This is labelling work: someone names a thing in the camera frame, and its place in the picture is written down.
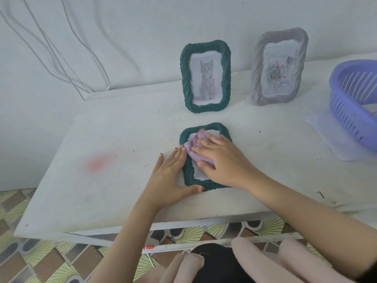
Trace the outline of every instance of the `gray kitten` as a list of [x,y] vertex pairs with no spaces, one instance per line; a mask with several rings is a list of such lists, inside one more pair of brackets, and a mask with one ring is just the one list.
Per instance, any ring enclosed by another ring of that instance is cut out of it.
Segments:
[[215,90],[213,85],[214,79],[212,77],[213,60],[207,63],[200,61],[200,71],[202,72],[202,87],[200,88],[199,92],[200,99],[214,99]]

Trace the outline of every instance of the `hand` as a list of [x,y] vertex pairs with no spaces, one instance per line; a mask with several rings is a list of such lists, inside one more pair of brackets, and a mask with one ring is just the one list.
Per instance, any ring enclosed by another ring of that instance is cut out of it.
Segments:
[[216,168],[204,161],[198,161],[198,167],[219,184],[246,188],[251,180],[265,176],[224,135],[218,138],[208,134],[207,138],[199,139],[198,143],[203,147],[192,147],[192,151],[211,159]]
[[186,155],[186,148],[182,145],[175,148],[165,161],[164,155],[161,153],[138,202],[152,207],[157,212],[190,195],[203,192],[204,188],[200,185],[179,188],[175,182],[179,170],[185,164]]

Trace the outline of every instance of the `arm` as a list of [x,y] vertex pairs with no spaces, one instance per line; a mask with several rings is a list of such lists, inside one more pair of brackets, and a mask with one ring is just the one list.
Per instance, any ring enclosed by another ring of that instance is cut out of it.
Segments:
[[286,220],[337,270],[357,278],[377,260],[377,230],[269,178],[226,137],[208,135],[192,150],[214,161],[198,166],[211,180],[248,191]]
[[90,283],[131,283],[150,227],[157,212],[190,195],[204,191],[199,185],[178,188],[175,180],[186,161],[180,146],[164,161],[161,154],[149,181],[111,248],[93,273]]

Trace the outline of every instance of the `forearm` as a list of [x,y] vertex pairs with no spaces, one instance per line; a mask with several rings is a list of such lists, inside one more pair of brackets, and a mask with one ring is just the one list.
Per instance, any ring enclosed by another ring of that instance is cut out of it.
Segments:
[[137,202],[90,283],[131,283],[156,211]]
[[243,187],[286,220],[337,270],[360,276],[377,260],[377,230],[267,176]]

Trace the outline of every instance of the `twisted rope frame border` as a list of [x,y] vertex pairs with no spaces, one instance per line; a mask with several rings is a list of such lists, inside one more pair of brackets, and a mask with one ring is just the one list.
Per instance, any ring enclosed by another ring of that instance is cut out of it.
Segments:
[[[184,143],[187,142],[190,134],[192,133],[197,133],[200,129],[204,130],[219,130],[220,134],[223,134],[225,137],[227,137],[230,141],[232,141],[232,138],[230,137],[229,130],[226,128],[223,124],[219,122],[214,122],[208,125],[203,125],[203,126],[197,126],[197,127],[191,127],[191,128],[186,128],[185,130],[182,131],[180,137],[179,137],[179,144],[183,145]],[[208,190],[214,190],[214,189],[219,189],[222,187],[228,187],[224,186],[218,183],[215,183],[214,181],[211,180],[197,180],[194,178],[194,167],[192,165],[192,160],[191,157],[187,154],[186,157],[186,162],[185,165],[182,168],[183,170],[183,176],[185,179],[185,185],[191,186],[191,185],[201,185],[204,187],[205,191]]]
[[[292,89],[288,94],[277,95],[274,97],[262,96],[261,75],[263,69],[263,53],[268,43],[278,43],[286,40],[296,40],[300,42],[300,46],[296,51],[295,68],[292,72]],[[287,103],[291,101],[299,91],[301,83],[301,73],[304,70],[304,62],[306,56],[306,49],[308,46],[308,34],[302,28],[290,28],[288,30],[266,32],[261,35],[257,45],[254,48],[252,58],[252,101],[259,106],[271,103]]]
[[[222,66],[222,98],[220,103],[210,103],[207,105],[196,105],[192,103],[193,94],[191,89],[190,59],[193,53],[204,53],[216,51],[221,53]],[[185,96],[185,106],[193,113],[207,111],[220,111],[228,106],[230,100],[230,48],[226,42],[221,40],[211,42],[201,42],[198,44],[188,44],[183,48],[180,59],[183,95]]]

